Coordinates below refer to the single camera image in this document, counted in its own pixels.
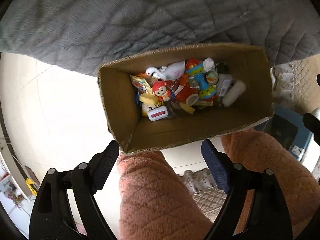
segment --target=red toy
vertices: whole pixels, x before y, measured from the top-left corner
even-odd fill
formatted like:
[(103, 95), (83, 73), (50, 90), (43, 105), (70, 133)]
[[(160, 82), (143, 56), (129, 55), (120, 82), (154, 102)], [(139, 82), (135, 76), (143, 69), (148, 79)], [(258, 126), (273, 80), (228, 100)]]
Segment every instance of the red toy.
[(160, 98), (160, 101), (169, 101), (171, 99), (171, 91), (166, 87), (167, 83), (158, 81), (153, 84), (153, 93)]
[(187, 104), (188, 106), (192, 106), (199, 99), (198, 93), (199, 90), (190, 88), (189, 84), (187, 83), (183, 89), (176, 94), (175, 99), (179, 102)]
[(186, 63), (186, 70), (194, 68), (195, 66), (198, 66), (200, 63), (201, 62), (196, 58), (189, 59), (188, 62)]

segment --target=white tile floor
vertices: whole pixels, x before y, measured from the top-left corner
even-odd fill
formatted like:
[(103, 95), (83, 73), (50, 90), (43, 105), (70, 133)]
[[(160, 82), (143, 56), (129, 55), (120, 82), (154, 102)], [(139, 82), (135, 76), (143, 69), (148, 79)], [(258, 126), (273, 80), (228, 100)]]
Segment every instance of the white tile floor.
[[(102, 152), (112, 139), (100, 100), (97, 78), (64, 70), (31, 57), (6, 54), (0, 62), (0, 98), (12, 146), (23, 165), (39, 180), (46, 171), (73, 169)], [(223, 151), (220, 138), (212, 140)], [(167, 149), (163, 153), (174, 171), (197, 171), (206, 164), (201, 142)], [(118, 236), (120, 217), (119, 174), (115, 167), (96, 201)], [(72, 193), (75, 221), (80, 216)]]

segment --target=yellow plastic toy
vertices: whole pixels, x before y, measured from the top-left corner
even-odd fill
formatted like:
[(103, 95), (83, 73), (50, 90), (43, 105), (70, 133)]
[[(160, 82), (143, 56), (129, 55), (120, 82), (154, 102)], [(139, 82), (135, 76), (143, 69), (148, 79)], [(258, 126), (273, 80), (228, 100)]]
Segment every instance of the yellow plastic toy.
[(191, 106), (188, 106), (187, 104), (185, 103), (182, 103), (182, 102), (179, 102), (179, 106), (184, 110), (186, 111), (188, 114), (193, 114), (195, 109)]
[(148, 116), (147, 112), (160, 106), (163, 106), (163, 102), (161, 101), (158, 101), (155, 104), (142, 103), (142, 106), (141, 106), (142, 116)]
[(143, 93), (139, 96), (139, 101), (148, 105), (155, 105), (159, 101), (159, 98), (148, 93)]

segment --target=corrugated cardboard edge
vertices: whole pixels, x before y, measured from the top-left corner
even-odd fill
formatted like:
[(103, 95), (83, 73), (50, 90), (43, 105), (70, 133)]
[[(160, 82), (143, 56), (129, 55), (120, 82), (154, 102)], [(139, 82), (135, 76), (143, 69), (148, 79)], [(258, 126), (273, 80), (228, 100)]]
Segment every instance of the corrugated cardboard edge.
[[(131, 59), (134, 59), (134, 58), (145, 57), (145, 56), (148, 56), (148, 55), (160, 54), (160, 53), (165, 53), (165, 52), (169, 52), (169, 51), (184, 50), (184, 49), (196, 49), (196, 48), (205, 48), (205, 47), (219, 47), (219, 46), (242, 47), (242, 48), (250, 47), (252, 49), (261, 49), (263, 51), (263, 53), (264, 53), (264, 56), (268, 60), (268, 57), (267, 57), (267, 54), (266, 54), (265, 50), (263, 49), (263, 47), (260, 47), (260, 46), (247, 45), (247, 44), (241, 44), (241, 43), (198, 43), (198, 44), (194, 44), (194, 45), (176, 46), (176, 47), (172, 47), (172, 48), (163, 48), (163, 49), (150, 50), (150, 51), (141, 52), (141, 53), (138, 53), (138, 54), (134, 54), (134, 55), (131, 55), (131, 56), (123, 57), (123, 58), (120, 58), (120, 59), (116, 59), (116, 60), (109, 61), (109, 62), (101, 64), (99, 66), (99, 69), (98, 69), (98, 83), (99, 83), (99, 90), (100, 90), (100, 96), (101, 96), (101, 100), (102, 100), (103, 110), (104, 110), (104, 113), (106, 115), (107, 122), (109, 123), (109, 121), (108, 121), (109, 119), (108, 119), (108, 114), (107, 114), (106, 107), (105, 107), (105, 104), (104, 104), (104, 97), (103, 97), (102, 89), (101, 89), (101, 72), (100, 72), (101, 68), (108, 67), (108, 66), (111, 66), (111, 65), (119, 63), (119, 62), (128, 61), (128, 60), (131, 60)], [(251, 123), (251, 124), (248, 124), (248, 125), (244, 125), (244, 126), (240, 127), (239, 129), (228, 130), (223, 134), (219, 134), (219, 136), (226, 135), (226, 134), (229, 134), (229, 133), (233, 133), (235, 131), (247, 130), (249, 128), (252, 128), (252, 127), (254, 127), (254, 126), (256, 126), (256, 125), (258, 125), (260, 123), (263, 123), (263, 122), (271, 119), (272, 117), (273, 117), (273, 115), (265, 117), (265, 118), (263, 118), (263, 119), (261, 119), (261, 120), (259, 120), (257, 122), (254, 122), (254, 123)], [(114, 134), (112, 128), (109, 125), (108, 125), (108, 128), (109, 128), (109, 131), (112, 134), (112, 136), (115, 138), (115, 134)], [(217, 136), (217, 134), (210, 135), (209, 138), (213, 138), (215, 136)], [(162, 149), (181, 146), (181, 145), (184, 145), (184, 144), (187, 144), (187, 143), (191, 143), (191, 142), (195, 142), (195, 141), (199, 141), (199, 140), (203, 140), (203, 139), (206, 139), (206, 138), (198, 138), (198, 139), (188, 140), (188, 141), (186, 141), (184, 143), (177, 143), (177, 144), (167, 145), (166, 147), (148, 148), (148, 149), (134, 151), (134, 152), (130, 152), (130, 153), (124, 153), (126, 151), (126, 149), (122, 149), (122, 147), (120, 146), (120, 154), (132, 155), (132, 154), (135, 154), (135, 153), (142, 153), (142, 152), (148, 152), (148, 151), (158, 151), (158, 150), (162, 150)]]
[[(237, 128), (237, 129), (231, 129), (231, 130), (227, 130), (225, 131), (223, 134), (213, 134), (213, 135), (210, 135), (208, 136), (208, 138), (214, 138), (216, 136), (223, 136), (223, 135), (226, 135), (226, 134), (229, 134), (229, 133), (233, 133), (233, 132), (239, 132), (239, 131), (245, 131), (245, 130), (248, 130), (250, 128), (253, 128), (255, 127), (256, 125), (258, 124), (261, 124), (261, 123), (264, 123), (266, 122), (267, 120), (270, 120), (272, 118), (272, 116), (268, 116), (268, 117), (265, 117), (257, 122), (254, 122), (252, 124), (249, 124), (249, 125), (244, 125), (242, 126), (241, 128)], [(192, 142), (196, 142), (196, 141), (200, 141), (200, 140), (205, 140), (207, 138), (198, 138), (198, 139), (193, 139), (193, 140), (188, 140), (186, 142), (183, 142), (183, 143), (176, 143), (176, 144), (171, 144), (171, 145), (168, 145), (168, 146), (165, 146), (165, 147), (155, 147), (155, 148), (148, 148), (148, 149), (145, 149), (145, 150), (139, 150), (139, 151), (134, 151), (134, 152), (129, 152), (129, 153), (123, 153), (122, 151), (120, 152), (121, 155), (126, 155), (126, 156), (130, 156), (130, 155), (133, 155), (133, 154), (136, 154), (136, 153), (143, 153), (143, 152), (152, 152), (152, 151), (159, 151), (159, 150), (163, 150), (163, 149), (168, 149), (168, 148), (173, 148), (173, 147), (177, 147), (177, 146), (181, 146), (181, 145), (185, 145), (185, 144), (188, 144), (188, 143), (192, 143)]]

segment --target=quilted mattress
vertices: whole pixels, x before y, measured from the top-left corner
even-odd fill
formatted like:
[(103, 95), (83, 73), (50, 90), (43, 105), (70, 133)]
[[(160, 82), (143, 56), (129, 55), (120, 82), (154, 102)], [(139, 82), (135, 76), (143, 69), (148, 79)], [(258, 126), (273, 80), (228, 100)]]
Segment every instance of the quilted mattress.
[(14, 0), (0, 51), (96, 75), (142, 51), (241, 42), (265, 47), (273, 66), (319, 53), (319, 33), (309, 0)]
[(218, 189), (217, 186), (205, 189), (192, 195), (202, 213), (214, 222), (219, 214), (227, 194)]

